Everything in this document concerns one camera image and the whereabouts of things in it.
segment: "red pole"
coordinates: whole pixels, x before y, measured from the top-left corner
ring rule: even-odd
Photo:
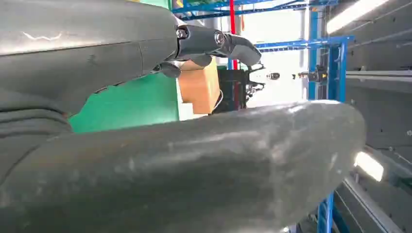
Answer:
[[[232,34],[236,34],[236,24],[235,24],[235,0],[229,0],[229,10],[230,10],[230,31]],[[233,69],[238,69],[238,61],[233,60]],[[239,95],[238,95],[238,83],[233,83],[233,102],[235,110],[239,109]]]
[[[230,10],[230,31],[232,34],[236,34],[236,24],[235,24],[235,0],[229,0],[229,10]],[[233,60],[233,69],[238,69],[238,61]]]

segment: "cable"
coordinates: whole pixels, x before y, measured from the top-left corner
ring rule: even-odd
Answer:
[[[215,109],[219,106],[219,104],[220,104],[220,103],[222,102],[222,100],[223,100],[223,91],[220,90],[220,89],[219,89],[219,91],[220,91],[220,96],[221,96],[221,98],[220,98],[220,100],[216,103],[215,107],[213,108],[213,111],[215,111]]]

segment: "fluorescent light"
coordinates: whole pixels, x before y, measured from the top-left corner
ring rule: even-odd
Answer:
[[[355,166],[362,168],[375,180],[381,181],[383,176],[383,166],[365,152],[359,152],[355,159]]]
[[[288,233],[288,232],[289,232],[289,227],[285,227],[281,231],[281,233]]]
[[[353,20],[360,18],[362,15],[372,11],[378,6],[386,3],[388,0],[359,0],[351,7],[331,19],[327,23],[327,33],[331,34],[342,27],[346,26]]]
[[[304,31],[304,39],[309,40],[309,27],[310,27],[310,9],[307,7],[305,10],[305,31]]]

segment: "green machine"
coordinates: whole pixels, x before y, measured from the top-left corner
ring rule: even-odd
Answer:
[[[168,0],[142,3],[170,8]],[[76,133],[113,130],[179,120],[176,80],[150,74],[93,94],[78,114],[70,119]]]

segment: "white wall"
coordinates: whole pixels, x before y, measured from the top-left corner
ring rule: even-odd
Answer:
[[[268,8],[290,0],[277,0],[255,4],[255,8]],[[273,11],[258,14],[244,15],[245,36],[253,43],[271,43],[303,39],[303,26],[306,22],[302,11]],[[248,102],[248,107],[271,105],[280,102],[298,101],[302,98],[302,82],[293,80],[292,74],[307,69],[307,61],[301,63],[301,58],[307,59],[302,51],[283,51],[264,53],[262,63],[266,70],[253,73],[251,80],[266,83],[263,91],[257,92]],[[273,81],[266,78],[271,72],[280,73],[280,79]]]

